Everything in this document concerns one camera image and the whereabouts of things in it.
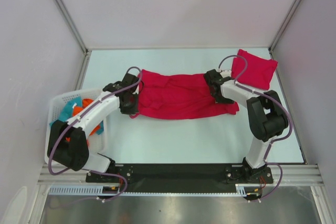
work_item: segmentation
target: laundry basket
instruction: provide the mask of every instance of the laundry basket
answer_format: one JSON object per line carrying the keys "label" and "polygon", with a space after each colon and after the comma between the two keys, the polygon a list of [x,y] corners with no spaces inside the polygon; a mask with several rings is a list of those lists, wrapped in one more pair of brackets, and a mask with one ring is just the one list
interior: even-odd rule
{"label": "laundry basket", "polygon": [[[50,102],[49,114],[48,114],[48,124],[47,124],[47,134],[46,134],[46,146],[45,146],[45,162],[48,164],[49,158],[47,156],[47,149],[50,136],[50,123],[58,119],[62,109],[67,104],[68,101],[76,97],[81,97],[82,99],[93,99],[95,100],[101,93],[101,89],[81,89],[68,93],[64,93],[54,97]],[[103,120],[104,131],[100,135],[93,134],[89,136],[89,151],[93,153],[102,153],[107,147],[107,124],[106,119]],[[52,161],[52,165],[59,165],[58,162]]]}

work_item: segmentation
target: folded red cloth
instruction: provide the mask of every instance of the folded red cloth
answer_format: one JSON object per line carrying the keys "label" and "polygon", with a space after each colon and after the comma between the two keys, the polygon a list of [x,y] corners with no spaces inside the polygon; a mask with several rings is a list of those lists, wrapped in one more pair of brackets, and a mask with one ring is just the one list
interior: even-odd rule
{"label": "folded red cloth", "polygon": [[142,70],[139,114],[151,118],[181,120],[236,114],[237,103],[219,104],[210,95],[203,74],[163,76]]}
{"label": "folded red cloth", "polygon": [[[238,51],[238,55],[243,56],[248,63],[246,71],[238,78],[238,81],[255,88],[268,90],[278,62],[261,59],[242,49]],[[232,77],[236,78],[244,67],[244,60],[236,57],[232,63]]]}

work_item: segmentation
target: white table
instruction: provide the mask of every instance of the white table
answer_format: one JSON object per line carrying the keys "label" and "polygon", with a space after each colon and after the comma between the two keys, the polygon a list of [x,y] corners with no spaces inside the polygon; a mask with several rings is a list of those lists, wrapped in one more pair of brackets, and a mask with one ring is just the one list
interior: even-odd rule
{"label": "white table", "polygon": [[[267,48],[244,50],[270,59]],[[205,73],[217,68],[225,56],[237,52],[238,48],[94,50],[82,88],[103,88],[110,82],[119,81],[130,66],[165,75]],[[232,59],[228,59],[222,69],[230,69],[231,65]],[[284,104],[275,74],[271,89],[278,92]],[[247,110],[242,106],[236,115],[179,121],[144,116],[130,119],[116,111],[108,116],[107,121],[109,144],[105,154],[117,163],[240,163],[253,138]],[[268,161],[303,162],[294,133],[273,146]]]}

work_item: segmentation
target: red fabric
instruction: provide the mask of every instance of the red fabric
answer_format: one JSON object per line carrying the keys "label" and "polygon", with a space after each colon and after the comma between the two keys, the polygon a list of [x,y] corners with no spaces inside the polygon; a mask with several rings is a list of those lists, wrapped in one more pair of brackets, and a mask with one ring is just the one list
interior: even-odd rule
{"label": "red fabric", "polygon": [[180,120],[206,118],[225,113],[234,115],[239,111],[237,103],[215,103],[202,73],[163,76],[142,70],[142,81],[144,85],[141,84],[139,87],[140,115]]}
{"label": "red fabric", "polygon": [[[268,90],[278,62],[261,59],[241,49],[238,55],[243,56],[248,63],[246,71],[238,78],[238,81],[255,88]],[[236,57],[232,63],[232,77],[236,78],[244,69],[244,66],[244,60]]]}

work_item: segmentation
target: wall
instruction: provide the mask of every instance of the wall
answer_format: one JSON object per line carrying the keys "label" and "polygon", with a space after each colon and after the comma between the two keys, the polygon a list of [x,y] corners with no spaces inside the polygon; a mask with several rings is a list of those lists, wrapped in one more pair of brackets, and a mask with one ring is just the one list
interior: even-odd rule
{"label": "wall", "polygon": [[88,48],[268,47],[294,0],[64,0]]}
{"label": "wall", "polygon": [[336,206],[336,2],[303,0],[274,55],[303,150]]}
{"label": "wall", "polygon": [[24,212],[30,210],[44,162],[48,102],[73,90],[83,55],[53,0],[0,0],[0,6],[1,220],[22,187],[20,202],[26,194]]}

